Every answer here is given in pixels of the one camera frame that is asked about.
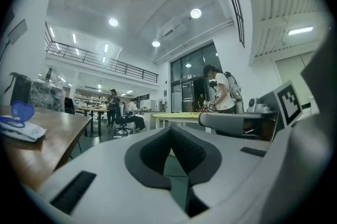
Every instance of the door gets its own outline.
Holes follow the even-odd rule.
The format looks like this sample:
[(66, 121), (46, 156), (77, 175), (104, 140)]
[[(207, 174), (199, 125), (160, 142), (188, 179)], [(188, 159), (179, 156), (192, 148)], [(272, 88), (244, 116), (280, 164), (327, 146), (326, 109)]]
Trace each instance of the door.
[(182, 83), (183, 112), (194, 112), (193, 81)]

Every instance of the seated person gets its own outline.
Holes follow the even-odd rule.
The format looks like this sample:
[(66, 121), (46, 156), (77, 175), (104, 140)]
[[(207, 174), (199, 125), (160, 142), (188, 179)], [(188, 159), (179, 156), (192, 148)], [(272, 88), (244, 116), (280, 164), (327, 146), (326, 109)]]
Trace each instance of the seated person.
[(131, 102), (127, 105), (127, 112), (132, 112), (132, 116), (127, 119), (127, 121), (134, 122), (136, 124), (136, 129), (139, 128), (140, 131), (142, 131), (145, 128), (144, 119), (136, 116), (136, 112), (141, 111), (136, 106), (137, 98), (131, 99)]

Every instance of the person wearing backpack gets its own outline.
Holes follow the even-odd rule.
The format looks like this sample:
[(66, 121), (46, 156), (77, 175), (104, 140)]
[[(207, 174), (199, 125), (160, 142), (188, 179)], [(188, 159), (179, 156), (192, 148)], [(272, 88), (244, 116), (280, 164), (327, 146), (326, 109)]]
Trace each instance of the person wearing backpack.
[(219, 72), (214, 66), (206, 65), (203, 70), (208, 80), (214, 80), (216, 86), (214, 89), (214, 105), (219, 113), (235, 113), (235, 103), (231, 98), (230, 85), (227, 77)]

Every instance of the plastic-wrapped object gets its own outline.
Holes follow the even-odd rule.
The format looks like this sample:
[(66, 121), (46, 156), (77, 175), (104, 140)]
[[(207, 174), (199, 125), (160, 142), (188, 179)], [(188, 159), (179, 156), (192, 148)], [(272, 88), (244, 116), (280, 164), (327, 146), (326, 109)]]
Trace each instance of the plastic-wrapped object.
[(29, 103), (33, 107), (64, 112), (64, 100), (65, 91), (61, 85), (40, 79), (32, 82)]

